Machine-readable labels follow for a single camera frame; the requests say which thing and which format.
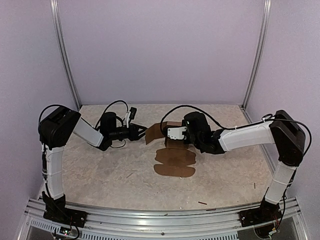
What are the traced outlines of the brown cardboard box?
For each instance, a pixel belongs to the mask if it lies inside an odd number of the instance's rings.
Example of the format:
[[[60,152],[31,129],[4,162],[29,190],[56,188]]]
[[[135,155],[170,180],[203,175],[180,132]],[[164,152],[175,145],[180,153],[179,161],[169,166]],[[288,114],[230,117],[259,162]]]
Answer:
[[[161,176],[189,178],[193,176],[196,169],[193,165],[196,163],[196,154],[189,150],[189,145],[182,140],[172,140],[165,137],[160,124],[155,123],[145,132],[145,144],[148,145],[154,140],[164,138],[164,148],[155,152],[154,171]]]

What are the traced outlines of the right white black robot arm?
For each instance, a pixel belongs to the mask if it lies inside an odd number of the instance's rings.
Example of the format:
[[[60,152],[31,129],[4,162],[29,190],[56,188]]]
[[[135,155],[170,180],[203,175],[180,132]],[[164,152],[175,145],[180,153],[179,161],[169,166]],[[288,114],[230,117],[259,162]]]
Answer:
[[[237,149],[260,146],[273,163],[272,179],[260,205],[239,212],[242,227],[282,221],[287,189],[310,145],[306,144],[307,127],[293,120],[284,110],[267,114],[258,122],[238,127],[212,130],[205,114],[188,113],[182,120],[184,140],[201,153],[222,155]]]

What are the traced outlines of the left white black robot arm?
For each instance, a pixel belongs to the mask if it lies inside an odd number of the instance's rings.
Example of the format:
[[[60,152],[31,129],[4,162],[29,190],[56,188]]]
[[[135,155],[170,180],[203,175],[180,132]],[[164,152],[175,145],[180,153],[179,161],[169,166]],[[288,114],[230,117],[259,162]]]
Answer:
[[[95,126],[92,126],[80,112],[64,105],[55,105],[55,110],[38,123],[39,140],[42,145],[42,177],[45,203],[43,217],[47,220],[75,228],[83,228],[87,212],[66,206],[63,188],[63,157],[66,145],[76,135],[90,146],[106,151],[114,141],[138,141],[145,136],[147,128],[133,123],[137,109],[127,108],[125,117],[105,110]]]

